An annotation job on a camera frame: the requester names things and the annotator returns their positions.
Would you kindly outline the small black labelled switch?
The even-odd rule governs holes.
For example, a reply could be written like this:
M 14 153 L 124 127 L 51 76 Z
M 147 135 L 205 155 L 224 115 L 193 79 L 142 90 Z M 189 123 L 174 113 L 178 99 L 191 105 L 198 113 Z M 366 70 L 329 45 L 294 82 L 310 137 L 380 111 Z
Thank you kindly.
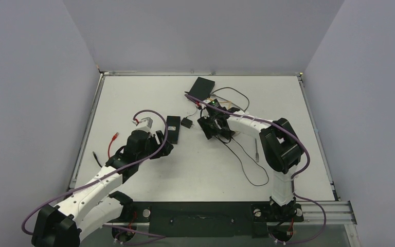
M 168 125 L 168 142 L 171 144 L 178 144 L 179 130 L 181 127 L 181 117 L 167 116 L 166 123 Z

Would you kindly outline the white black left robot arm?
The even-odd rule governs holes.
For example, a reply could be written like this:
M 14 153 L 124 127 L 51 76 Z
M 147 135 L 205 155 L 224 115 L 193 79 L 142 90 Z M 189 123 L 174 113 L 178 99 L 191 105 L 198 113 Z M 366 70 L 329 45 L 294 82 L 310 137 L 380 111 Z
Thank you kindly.
M 112 155 L 98 173 L 79 190 L 55 206 L 46 204 L 38 213 L 31 238 L 33 246 L 79 246 L 83 239 L 118 219 L 132 217 L 133 200 L 117 189 L 147 159 L 167 156 L 174 146 L 162 131 L 134 130 L 127 143 Z

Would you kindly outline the large black network switch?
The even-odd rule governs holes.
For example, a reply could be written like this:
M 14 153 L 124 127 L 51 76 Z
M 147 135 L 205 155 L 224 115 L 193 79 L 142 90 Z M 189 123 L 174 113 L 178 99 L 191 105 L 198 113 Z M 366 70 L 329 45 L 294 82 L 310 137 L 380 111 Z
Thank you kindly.
M 199 100 L 205 100 L 210 96 L 214 86 L 214 81 L 198 77 L 187 94 Z

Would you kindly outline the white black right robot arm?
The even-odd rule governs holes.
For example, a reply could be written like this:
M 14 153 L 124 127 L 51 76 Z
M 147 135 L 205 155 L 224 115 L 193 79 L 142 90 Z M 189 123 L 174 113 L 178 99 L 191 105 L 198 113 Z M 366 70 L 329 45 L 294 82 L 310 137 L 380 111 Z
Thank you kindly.
M 292 175 L 304 151 L 290 123 L 284 118 L 258 119 L 238 108 L 222 107 L 217 100 L 205 100 L 202 106 L 208 115 L 200 117 L 198 124 L 208 139 L 221 136 L 231 140 L 235 133 L 241 133 L 260 141 L 265 160 L 273 170 L 270 217 L 283 221 L 299 216 Z

